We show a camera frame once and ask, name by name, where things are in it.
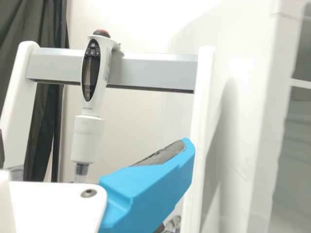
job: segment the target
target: black cable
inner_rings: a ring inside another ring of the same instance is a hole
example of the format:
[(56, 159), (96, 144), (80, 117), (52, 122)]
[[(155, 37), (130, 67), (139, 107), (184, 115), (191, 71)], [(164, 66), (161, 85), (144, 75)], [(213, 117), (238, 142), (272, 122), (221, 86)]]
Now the black cable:
[[(67, 12), (67, 0), (60, 2), (61, 19), (58, 21), (58, 28), (56, 31), (55, 40), (59, 43), (55, 43), (58, 48), (65, 48), (66, 46), (66, 12)], [(59, 170), (59, 152), (60, 152), (60, 139), (61, 139), (61, 125), (62, 125), (62, 107), (63, 107), (63, 85), (57, 85), (56, 87), (56, 107), (55, 107), (55, 125), (53, 136), (53, 155), (52, 155), (52, 182), (58, 182), (58, 170)]]

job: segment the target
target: gray horizontal bar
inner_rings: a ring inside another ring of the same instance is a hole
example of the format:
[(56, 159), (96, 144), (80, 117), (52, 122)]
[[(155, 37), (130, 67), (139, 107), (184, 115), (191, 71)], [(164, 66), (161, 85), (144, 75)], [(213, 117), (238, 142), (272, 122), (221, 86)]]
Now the gray horizontal bar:
[[(30, 57), (26, 78), (80, 85), (83, 55), (83, 50), (39, 48)], [(196, 55), (115, 51), (108, 87), (192, 92), (196, 67)]]

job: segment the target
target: dark curtain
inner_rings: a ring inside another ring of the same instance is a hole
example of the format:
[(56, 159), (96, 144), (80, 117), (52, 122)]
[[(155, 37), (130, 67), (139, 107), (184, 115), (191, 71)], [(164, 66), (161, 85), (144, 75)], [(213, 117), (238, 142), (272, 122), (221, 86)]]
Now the dark curtain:
[[(0, 111), (19, 43), (32, 40), (41, 47), (61, 47), (62, 5), (63, 0), (0, 0)], [(58, 85), (37, 86), (24, 180), (44, 179), (52, 148), (59, 91)]]

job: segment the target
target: white vertical post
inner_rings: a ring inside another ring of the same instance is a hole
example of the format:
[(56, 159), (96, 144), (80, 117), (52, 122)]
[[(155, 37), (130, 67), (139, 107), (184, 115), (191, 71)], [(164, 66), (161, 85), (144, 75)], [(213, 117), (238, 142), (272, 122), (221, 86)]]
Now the white vertical post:
[(0, 129), (4, 147), (4, 168), (24, 163), (33, 115), (37, 83), (26, 79), (30, 55), (39, 45), (25, 41), (18, 46), (12, 75), (6, 93)]
[(205, 163), (215, 126), (209, 131), (213, 114), (210, 109), (212, 68), (215, 48), (204, 46), (199, 49), (196, 84), (193, 99), (190, 139), (195, 145), (192, 184), (185, 194), (181, 231), (182, 233), (200, 231)]

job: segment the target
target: screw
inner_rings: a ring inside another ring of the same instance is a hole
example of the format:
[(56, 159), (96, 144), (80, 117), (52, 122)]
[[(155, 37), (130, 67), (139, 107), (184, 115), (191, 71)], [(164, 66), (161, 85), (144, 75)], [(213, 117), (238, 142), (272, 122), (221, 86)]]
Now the screw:
[(91, 198), (91, 197), (95, 196), (96, 194), (97, 194), (97, 191), (95, 189), (87, 189), (81, 193), (81, 197), (82, 198)]

